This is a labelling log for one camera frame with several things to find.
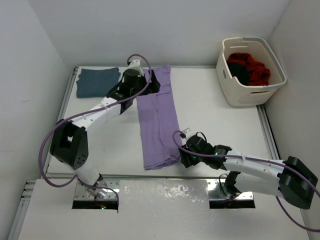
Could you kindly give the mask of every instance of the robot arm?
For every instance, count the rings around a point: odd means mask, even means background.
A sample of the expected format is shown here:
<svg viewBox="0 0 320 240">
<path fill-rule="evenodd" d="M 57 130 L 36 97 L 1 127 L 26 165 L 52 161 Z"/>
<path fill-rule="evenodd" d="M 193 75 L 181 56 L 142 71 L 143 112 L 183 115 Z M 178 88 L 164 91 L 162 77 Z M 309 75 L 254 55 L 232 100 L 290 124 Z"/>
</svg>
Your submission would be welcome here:
<svg viewBox="0 0 320 240">
<path fill-rule="evenodd" d="M 73 121 L 70 120 L 55 130 L 50 153 L 71 168 L 83 183 L 96 186 L 102 180 L 102 176 L 87 161 L 89 156 L 88 135 L 109 119 L 125 112 L 133 104 L 133 99 L 121 104 L 116 104 L 116 102 L 139 93 L 146 84 L 140 60 L 133 60 L 124 71 L 121 81 L 91 110 L 105 109 L 74 118 Z M 140 95 L 157 93 L 159 89 L 160 84 L 152 71 L 151 82 Z"/>
<path fill-rule="evenodd" d="M 243 192 L 256 192 L 281 197 L 301 209 L 309 209 L 311 206 L 314 195 L 312 188 L 283 166 L 246 160 L 245 158 L 250 159 L 250 156 L 236 152 L 228 146 L 212 146 L 197 135 L 191 136 L 182 148 L 198 154 L 226 155 L 226 157 L 195 156 L 179 149 L 181 162 L 186 168 L 203 162 L 213 169 L 230 171 L 223 187 L 231 196 Z M 243 158 L 234 158 L 235 155 L 241 155 Z M 265 160 L 289 166 L 306 177 L 312 185 L 317 185 L 318 178 L 296 157 L 289 156 L 287 160 Z"/>
</svg>

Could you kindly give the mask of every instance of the purple cloth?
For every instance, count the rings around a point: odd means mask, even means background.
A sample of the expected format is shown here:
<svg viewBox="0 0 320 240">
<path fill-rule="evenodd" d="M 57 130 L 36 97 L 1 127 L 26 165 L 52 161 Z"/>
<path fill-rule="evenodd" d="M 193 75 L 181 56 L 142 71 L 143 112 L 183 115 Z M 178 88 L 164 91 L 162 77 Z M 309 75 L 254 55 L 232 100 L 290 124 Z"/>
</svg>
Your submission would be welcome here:
<svg viewBox="0 0 320 240">
<path fill-rule="evenodd" d="M 159 92 L 136 98 L 145 170 L 161 169 L 180 160 L 172 139 L 179 124 L 171 88 L 171 66 L 164 65 L 153 71 L 161 85 Z M 149 71 L 143 72 L 148 79 Z M 180 138 L 177 137 L 177 141 L 182 145 Z"/>
</svg>

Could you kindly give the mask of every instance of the folded gray towel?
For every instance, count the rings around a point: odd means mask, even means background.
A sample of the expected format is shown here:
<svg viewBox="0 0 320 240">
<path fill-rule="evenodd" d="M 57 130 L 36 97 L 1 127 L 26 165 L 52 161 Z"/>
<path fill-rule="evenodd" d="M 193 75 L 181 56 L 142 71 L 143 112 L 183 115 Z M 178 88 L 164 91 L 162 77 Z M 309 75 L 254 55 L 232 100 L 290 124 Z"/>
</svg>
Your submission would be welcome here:
<svg viewBox="0 0 320 240">
<path fill-rule="evenodd" d="M 105 70 L 82 69 L 76 82 L 77 98 L 103 98 L 118 83 L 119 68 Z"/>
</svg>

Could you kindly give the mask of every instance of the basket handle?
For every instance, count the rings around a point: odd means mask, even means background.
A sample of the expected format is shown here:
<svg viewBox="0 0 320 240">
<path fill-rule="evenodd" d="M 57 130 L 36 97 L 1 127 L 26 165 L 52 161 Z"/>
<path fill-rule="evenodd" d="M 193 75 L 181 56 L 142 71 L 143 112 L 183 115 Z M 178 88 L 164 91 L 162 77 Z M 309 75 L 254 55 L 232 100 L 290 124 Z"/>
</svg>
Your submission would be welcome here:
<svg viewBox="0 0 320 240">
<path fill-rule="evenodd" d="M 235 43 L 229 46 L 230 49 L 235 49 L 235 48 L 247 48 L 249 46 L 248 43 Z"/>
<path fill-rule="evenodd" d="M 267 95 L 270 91 L 253 91 L 250 92 L 250 95 Z"/>
<path fill-rule="evenodd" d="M 287 79 L 285 79 L 285 81 L 281 82 L 281 83 L 277 83 L 277 84 L 273 84 L 273 85 L 269 85 L 269 86 L 263 86 L 263 89 L 265 89 L 265 90 L 278 89 L 282 85 L 284 85 L 286 83 L 286 81 L 287 81 Z"/>
</svg>

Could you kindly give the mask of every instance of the white plastic basket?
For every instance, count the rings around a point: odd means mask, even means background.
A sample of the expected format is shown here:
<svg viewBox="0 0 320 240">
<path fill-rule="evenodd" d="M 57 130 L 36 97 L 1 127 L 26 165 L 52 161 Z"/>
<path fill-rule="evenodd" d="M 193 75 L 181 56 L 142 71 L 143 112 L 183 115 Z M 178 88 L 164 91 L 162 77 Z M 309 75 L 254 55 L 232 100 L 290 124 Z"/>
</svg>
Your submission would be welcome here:
<svg viewBox="0 0 320 240">
<path fill-rule="evenodd" d="M 233 53 L 251 54 L 255 61 L 264 63 L 270 70 L 269 85 L 245 86 L 238 81 L 237 77 L 232 77 L 227 59 Z M 216 71 L 227 102 L 236 107 L 264 104 L 278 88 L 287 82 L 275 54 L 267 42 L 259 37 L 236 37 L 223 40 Z"/>
</svg>

